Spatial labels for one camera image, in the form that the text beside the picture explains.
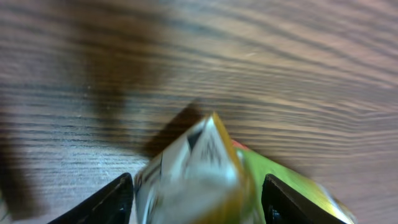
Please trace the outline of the green gold snack packet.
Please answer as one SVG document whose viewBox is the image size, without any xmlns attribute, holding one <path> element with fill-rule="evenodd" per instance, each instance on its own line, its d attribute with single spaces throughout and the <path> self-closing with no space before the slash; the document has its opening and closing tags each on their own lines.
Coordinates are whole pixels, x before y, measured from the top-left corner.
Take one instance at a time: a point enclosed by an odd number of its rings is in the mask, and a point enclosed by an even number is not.
<svg viewBox="0 0 398 224">
<path fill-rule="evenodd" d="M 183 133 L 134 178 L 138 223 L 266 223 L 273 174 L 345 223 L 356 217 L 326 188 L 232 140 L 217 114 Z"/>
</svg>

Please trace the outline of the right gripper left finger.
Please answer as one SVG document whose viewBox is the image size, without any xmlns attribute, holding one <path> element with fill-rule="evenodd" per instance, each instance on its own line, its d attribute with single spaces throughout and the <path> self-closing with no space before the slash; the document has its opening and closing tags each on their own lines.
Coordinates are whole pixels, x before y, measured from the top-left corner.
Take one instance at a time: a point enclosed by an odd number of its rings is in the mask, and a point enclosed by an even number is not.
<svg viewBox="0 0 398 224">
<path fill-rule="evenodd" d="M 132 176 L 126 172 L 49 224 L 128 224 L 133 199 Z"/>
</svg>

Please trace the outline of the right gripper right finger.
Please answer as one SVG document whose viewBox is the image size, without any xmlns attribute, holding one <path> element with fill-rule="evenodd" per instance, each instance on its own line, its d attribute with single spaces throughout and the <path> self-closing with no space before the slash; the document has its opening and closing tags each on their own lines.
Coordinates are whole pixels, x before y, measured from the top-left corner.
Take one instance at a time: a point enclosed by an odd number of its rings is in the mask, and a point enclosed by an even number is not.
<svg viewBox="0 0 398 224">
<path fill-rule="evenodd" d="M 273 174 L 265 176 L 261 204 L 267 224 L 346 224 Z"/>
</svg>

